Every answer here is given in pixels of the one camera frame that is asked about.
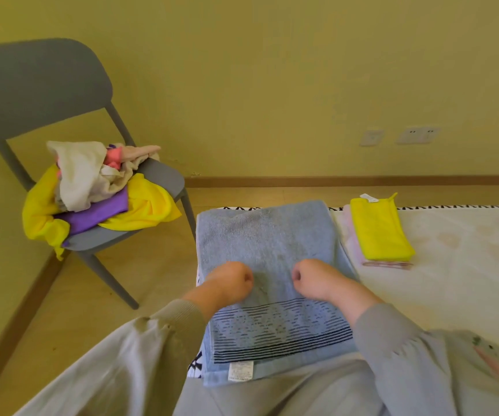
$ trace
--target chair backrest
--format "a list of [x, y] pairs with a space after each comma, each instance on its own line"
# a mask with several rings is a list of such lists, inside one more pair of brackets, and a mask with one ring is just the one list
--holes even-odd
[[29, 190], [34, 182], [6, 139], [106, 108], [134, 145], [111, 103], [112, 84], [95, 53], [72, 39], [0, 44], [0, 153]]

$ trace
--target yellow cloth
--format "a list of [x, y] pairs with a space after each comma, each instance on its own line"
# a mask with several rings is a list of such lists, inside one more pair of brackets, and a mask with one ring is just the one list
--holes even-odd
[[378, 203], [370, 203], [364, 198], [351, 199], [351, 218], [366, 259], [409, 261], [415, 255], [401, 228], [394, 204], [396, 194], [381, 198]]
[[[70, 231], [64, 220], [55, 219], [59, 213], [55, 203], [55, 187], [59, 168], [52, 165], [28, 192], [22, 210], [24, 233], [30, 239], [43, 239], [55, 249], [62, 259], [61, 247]], [[127, 184], [128, 211], [99, 223], [99, 226], [115, 231], [135, 231], [159, 222], [170, 222], [181, 216], [174, 199], [163, 188], [135, 174]]]

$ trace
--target gray chair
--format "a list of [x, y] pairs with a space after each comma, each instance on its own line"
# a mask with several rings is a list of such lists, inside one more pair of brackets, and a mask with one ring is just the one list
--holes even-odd
[[[126, 125], [111, 103], [112, 84], [95, 53], [71, 39], [40, 39], [0, 44], [0, 153], [26, 190], [35, 182], [7, 139], [31, 130], [105, 108], [126, 145], [135, 146]], [[162, 163], [145, 160], [138, 172], [182, 200], [192, 234], [196, 236], [184, 178]], [[138, 303], [94, 255], [138, 231], [111, 231], [97, 226], [70, 238], [68, 250], [80, 258], [133, 309]]]

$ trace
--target baseboard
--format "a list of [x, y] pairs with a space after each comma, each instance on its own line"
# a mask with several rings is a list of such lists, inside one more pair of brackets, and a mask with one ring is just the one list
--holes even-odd
[[499, 175], [424, 176], [192, 176], [187, 188], [371, 187], [398, 185], [499, 185]]
[[[65, 251], [63, 257], [66, 258], [69, 251]], [[38, 308], [41, 306], [45, 295], [49, 292], [51, 285], [59, 274], [63, 261], [59, 261], [54, 254], [45, 263], [38, 278], [24, 296], [20, 306], [12, 316], [9, 324], [0, 336], [0, 375], [5, 365], [12, 356], [16, 345], [20, 342], [28, 325], [32, 321]]]

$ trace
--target hand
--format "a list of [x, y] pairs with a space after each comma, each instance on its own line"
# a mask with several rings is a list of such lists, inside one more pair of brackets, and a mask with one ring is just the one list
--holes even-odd
[[253, 273], [244, 263], [229, 261], [216, 267], [205, 282], [184, 295], [209, 321], [221, 308], [244, 300], [253, 288]]
[[247, 298], [253, 289], [253, 272], [244, 263], [228, 261], [209, 273], [204, 285], [216, 291], [221, 309]]
[[339, 285], [346, 277], [334, 267], [312, 258], [304, 259], [292, 269], [294, 288], [306, 298], [333, 303]]

